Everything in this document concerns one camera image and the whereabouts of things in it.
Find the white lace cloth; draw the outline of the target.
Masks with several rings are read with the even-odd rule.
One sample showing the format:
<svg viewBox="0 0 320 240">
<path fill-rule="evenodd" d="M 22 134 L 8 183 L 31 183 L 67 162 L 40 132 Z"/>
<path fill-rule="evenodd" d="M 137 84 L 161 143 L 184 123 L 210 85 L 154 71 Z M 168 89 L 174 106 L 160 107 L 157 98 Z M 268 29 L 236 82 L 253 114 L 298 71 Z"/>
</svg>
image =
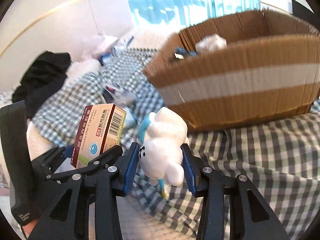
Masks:
<svg viewBox="0 0 320 240">
<path fill-rule="evenodd" d="M 195 49 L 198 54 L 210 53 L 221 50 L 227 47 L 227 41 L 217 34 L 206 36 L 201 41 L 195 44 Z"/>
</svg>

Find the black clothing pile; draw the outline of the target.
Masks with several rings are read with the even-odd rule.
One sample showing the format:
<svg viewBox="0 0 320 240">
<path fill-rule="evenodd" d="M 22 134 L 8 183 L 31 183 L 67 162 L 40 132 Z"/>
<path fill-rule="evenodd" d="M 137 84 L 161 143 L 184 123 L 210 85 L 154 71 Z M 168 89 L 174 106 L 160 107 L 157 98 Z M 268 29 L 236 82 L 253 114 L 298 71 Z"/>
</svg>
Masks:
<svg viewBox="0 0 320 240">
<path fill-rule="evenodd" d="M 44 102 L 58 92 L 71 65 L 69 53 L 44 51 L 30 65 L 12 95 L 12 102 L 25 102 L 25 113 L 32 119 Z"/>
</svg>

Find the brown cardboard box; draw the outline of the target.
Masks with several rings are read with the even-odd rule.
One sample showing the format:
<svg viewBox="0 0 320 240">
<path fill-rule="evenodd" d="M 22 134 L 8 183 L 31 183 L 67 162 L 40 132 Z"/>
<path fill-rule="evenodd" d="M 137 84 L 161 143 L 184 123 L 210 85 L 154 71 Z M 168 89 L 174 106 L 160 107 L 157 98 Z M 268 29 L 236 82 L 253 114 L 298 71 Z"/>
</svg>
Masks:
<svg viewBox="0 0 320 240">
<path fill-rule="evenodd" d="M 227 47 L 198 54 L 213 34 Z M 191 131 L 290 118 L 319 97 L 319 31 L 273 10 L 211 18 L 172 34 L 144 74 Z"/>
</svg>

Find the black wall television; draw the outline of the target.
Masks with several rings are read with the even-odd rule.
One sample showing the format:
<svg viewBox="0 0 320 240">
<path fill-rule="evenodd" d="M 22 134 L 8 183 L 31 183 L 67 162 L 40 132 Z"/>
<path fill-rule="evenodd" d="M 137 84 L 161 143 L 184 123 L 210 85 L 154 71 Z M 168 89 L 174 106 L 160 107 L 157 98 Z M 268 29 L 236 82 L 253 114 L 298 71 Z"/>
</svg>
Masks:
<svg viewBox="0 0 320 240">
<path fill-rule="evenodd" d="M 314 13 L 296 0 L 291 0 L 291 2 L 293 16 L 296 16 L 306 22 L 312 23 Z"/>
</svg>

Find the floral wet wipes pack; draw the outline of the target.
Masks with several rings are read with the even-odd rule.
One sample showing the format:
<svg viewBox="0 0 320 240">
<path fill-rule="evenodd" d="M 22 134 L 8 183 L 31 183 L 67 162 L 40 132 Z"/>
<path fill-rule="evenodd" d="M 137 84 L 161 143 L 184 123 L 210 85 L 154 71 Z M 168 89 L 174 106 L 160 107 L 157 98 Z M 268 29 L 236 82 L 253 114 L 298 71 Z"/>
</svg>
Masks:
<svg viewBox="0 0 320 240">
<path fill-rule="evenodd" d="M 130 106 L 135 103 L 136 96 L 119 83 L 104 83 L 102 95 L 106 103 L 114 103 L 118 106 Z"/>
</svg>

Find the green white checkered bedsheet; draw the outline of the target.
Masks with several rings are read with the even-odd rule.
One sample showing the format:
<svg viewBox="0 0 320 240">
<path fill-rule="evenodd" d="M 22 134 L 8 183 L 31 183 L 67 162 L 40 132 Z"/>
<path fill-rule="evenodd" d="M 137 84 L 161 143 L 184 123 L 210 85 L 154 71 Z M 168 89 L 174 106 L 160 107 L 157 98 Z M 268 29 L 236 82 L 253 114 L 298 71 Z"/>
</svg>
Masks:
<svg viewBox="0 0 320 240">
<path fill-rule="evenodd" d="M 193 156 L 205 166 L 232 178 L 246 175 L 278 217 L 288 239 L 319 239 L 318 103 L 310 113 L 294 118 L 218 132 L 189 132 L 188 139 Z M 140 149 L 137 127 L 124 131 L 118 146 L 125 154 L 133 142 Z M 138 171 L 143 172 L 139 162 L 135 177 Z M 175 201 L 175 230 L 197 239 L 203 199 L 191 194 L 185 177 L 181 186 L 170 187 L 165 200 Z M 229 197 L 225 196 L 224 239 L 230 239 L 229 219 Z"/>
</svg>

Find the medicine carton box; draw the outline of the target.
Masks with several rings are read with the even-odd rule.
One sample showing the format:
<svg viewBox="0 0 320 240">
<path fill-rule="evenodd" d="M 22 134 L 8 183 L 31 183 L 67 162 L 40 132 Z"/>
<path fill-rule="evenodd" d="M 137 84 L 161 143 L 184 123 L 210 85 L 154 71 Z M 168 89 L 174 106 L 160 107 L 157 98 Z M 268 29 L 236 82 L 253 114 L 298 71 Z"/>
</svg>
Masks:
<svg viewBox="0 0 320 240">
<path fill-rule="evenodd" d="M 75 137 L 71 165 L 85 167 L 94 158 L 119 145 L 125 118 L 126 112 L 114 103 L 86 106 Z"/>
</svg>

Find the blue white tissue pack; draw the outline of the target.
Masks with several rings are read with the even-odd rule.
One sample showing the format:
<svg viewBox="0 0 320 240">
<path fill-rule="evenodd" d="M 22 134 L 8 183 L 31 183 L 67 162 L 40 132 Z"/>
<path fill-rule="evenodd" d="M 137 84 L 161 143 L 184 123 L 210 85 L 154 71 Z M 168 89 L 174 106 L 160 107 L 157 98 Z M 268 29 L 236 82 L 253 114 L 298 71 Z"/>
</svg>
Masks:
<svg viewBox="0 0 320 240">
<path fill-rule="evenodd" d="M 121 108 L 126 112 L 123 129 L 127 130 L 127 129 L 134 128 L 138 122 L 133 111 L 131 111 L 131 109 L 127 106 L 121 106 Z"/>
</svg>

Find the blue white plush toy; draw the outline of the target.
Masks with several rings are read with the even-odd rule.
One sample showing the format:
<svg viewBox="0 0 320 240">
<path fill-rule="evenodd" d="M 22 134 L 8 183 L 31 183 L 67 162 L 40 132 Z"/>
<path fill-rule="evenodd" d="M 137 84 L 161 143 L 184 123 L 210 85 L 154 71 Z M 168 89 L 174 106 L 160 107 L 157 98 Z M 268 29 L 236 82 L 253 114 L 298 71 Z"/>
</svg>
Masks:
<svg viewBox="0 0 320 240">
<path fill-rule="evenodd" d="M 114 44 L 110 46 L 110 48 L 107 48 L 103 52 L 100 52 L 98 54 L 98 61 L 103 66 L 107 61 L 110 61 L 110 59 L 116 57 L 120 52 L 124 51 L 129 47 L 129 45 L 134 40 L 134 36 L 131 35 L 129 38 L 125 38 L 123 40 L 118 40 Z"/>
</svg>

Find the white plush bunny toy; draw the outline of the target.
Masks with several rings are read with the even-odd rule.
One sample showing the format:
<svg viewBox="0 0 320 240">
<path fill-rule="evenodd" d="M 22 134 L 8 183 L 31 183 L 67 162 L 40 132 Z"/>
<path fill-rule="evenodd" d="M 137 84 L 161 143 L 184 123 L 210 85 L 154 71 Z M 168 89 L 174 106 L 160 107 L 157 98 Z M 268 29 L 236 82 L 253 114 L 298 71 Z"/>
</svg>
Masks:
<svg viewBox="0 0 320 240">
<path fill-rule="evenodd" d="M 185 121 L 167 107 L 149 113 L 140 124 L 139 164 L 149 183 L 159 185 L 165 199 L 169 199 L 171 186 L 180 186 L 184 181 L 181 146 L 189 143 L 187 133 Z"/>
</svg>

